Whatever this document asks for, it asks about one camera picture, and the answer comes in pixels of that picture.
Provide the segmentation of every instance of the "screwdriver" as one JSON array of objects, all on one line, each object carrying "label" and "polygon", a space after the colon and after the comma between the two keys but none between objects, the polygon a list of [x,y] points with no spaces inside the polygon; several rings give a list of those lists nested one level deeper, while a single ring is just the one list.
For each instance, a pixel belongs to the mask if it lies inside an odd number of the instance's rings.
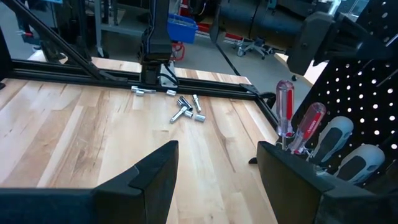
[{"label": "screwdriver", "polygon": [[319,165],[343,148],[353,132],[354,123],[345,116],[333,118],[319,135],[318,144],[307,158],[312,164]]},{"label": "screwdriver", "polygon": [[320,121],[326,113],[326,107],[322,103],[313,103],[308,108],[303,119],[298,125],[294,140],[288,148],[292,154],[301,154],[305,150],[305,143],[312,137],[317,130]]},{"label": "screwdriver", "polygon": [[335,177],[358,184],[364,182],[386,159],[377,146],[364,144],[348,154],[335,173]]},{"label": "screwdriver", "polygon": [[278,135],[282,137],[282,149],[286,150],[286,138],[293,136],[294,86],[287,80],[281,80],[276,86],[276,111],[278,117]]}]

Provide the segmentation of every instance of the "pegboard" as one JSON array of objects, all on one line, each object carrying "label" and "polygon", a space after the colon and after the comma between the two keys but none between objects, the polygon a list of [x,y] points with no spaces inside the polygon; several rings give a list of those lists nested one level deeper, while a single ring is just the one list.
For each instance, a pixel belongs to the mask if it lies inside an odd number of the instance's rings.
[{"label": "pegboard", "polygon": [[[357,23],[371,35],[398,52],[398,1],[371,0]],[[390,61],[330,60],[328,66],[295,113],[292,124],[297,128],[307,108],[321,102],[327,108],[321,125],[308,148],[314,148],[323,128],[335,116],[346,116],[354,123],[354,131],[344,148],[329,161],[320,164],[328,172],[337,171],[341,160],[362,144],[379,146],[386,155],[383,166],[367,183],[383,175],[394,159],[398,159],[398,57]]]}]

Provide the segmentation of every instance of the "metal socket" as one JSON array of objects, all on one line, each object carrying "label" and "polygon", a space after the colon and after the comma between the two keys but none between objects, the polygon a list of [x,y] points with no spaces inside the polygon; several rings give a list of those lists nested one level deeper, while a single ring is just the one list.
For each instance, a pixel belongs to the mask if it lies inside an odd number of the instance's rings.
[{"label": "metal socket", "polygon": [[137,95],[137,96],[144,96],[144,91],[137,90],[137,91],[136,91],[136,95]]},{"label": "metal socket", "polygon": [[167,90],[167,92],[166,92],[167,96],[175,96],[176,94],[177,94],[177,92],[174,90]]},{"label": "metal socket", "polygon": [[170,124],[176,122],[181,117],[181,115],[186,112],[187,109],[188,108],[186,106],[181,107],[181,109],[172,117],[172,119],[170,119]]},{"label": "metal socket", "polygon": [[182,100],[182,101],[188,106],[188,110],[189,110],[189,111],[193,111],[192,105],[188,102],[187,99],[185,99],[185,97],[180,96],[180,100]]},{"label": "metal socket", "polygon": [[185,105],[185,103],[182,100],[178,99],[177,105],[179,105],[179,107],[182,107],[183,105]]},{"label": "metal socket", "polygon": [[191,112],[191,111],[185,111],[184,112],[184,116],[186,116],[186,117],[188,117],[188,118],[192,118],[192,116],[193,116],[193,113]]},{"label": "metal socket", "polygon": [[196,94],[192,95],[192,99],[193,99],[193,102],[195,104],[195,108],[197,109],[197,112],[200,113],[201,112],[201,106],[200,106],[200,103],[199,103],[198,95],[196,95]]},{"label": "metal socket", "polygon": [[143,91],[144,93],[156,93],[156,90],[148,90],[148,89],[138,88],[138,86],[131,86],[131,91],[135,93],[137,92],[137,90]]},{"label": "metal socket", "polygon": [[206,116],[202,115],[202,114],[196,114],[195,115],[195,121],[199,121],[199,122],[205,122],[206,120]]}]

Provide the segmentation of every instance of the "gray screwdriver handle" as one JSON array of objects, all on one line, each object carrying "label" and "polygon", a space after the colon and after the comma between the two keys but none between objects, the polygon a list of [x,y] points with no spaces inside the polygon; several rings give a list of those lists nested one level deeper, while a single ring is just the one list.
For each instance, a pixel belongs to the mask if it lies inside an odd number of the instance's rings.
[{"label": "gray screwdriver handle", "polygon": [[365,144],[348,154],[340,164],[335,176],[352,184],[364,182],[385,160],[377,146]]},{"label": "gray screwdriver handle", "polygon": [[349,118],[345,116],[333,118],[319,135],[318,144],[311,153],[309,161],[316,165],[326,162],[343,148],[353,129],[354,123]]}]

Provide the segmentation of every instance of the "metal bracket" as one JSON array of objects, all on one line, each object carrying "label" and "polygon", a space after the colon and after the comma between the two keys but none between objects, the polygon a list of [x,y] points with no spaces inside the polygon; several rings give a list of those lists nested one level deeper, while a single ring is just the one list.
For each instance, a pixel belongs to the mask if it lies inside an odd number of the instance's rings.
[{"label": "metal bracket", "polygon": [[[172,71],[175,74],[174,62],[173,61],[170,61],[169,69],[170,69],[170,71]],[[160,73],[164,74],[164,75],[167,75],[169,78],[171,78],[172,80],[176,81],[176,79],[172,76],[172,74],[170,74],[170,72],[166,69],[165,65],[161,66]],[[160,76],[160,85],[162,87],[166,87],[166,88],[177,88],[178,87],[176,84],[174,84],[167,77],[164,77],[164,76]]]}]

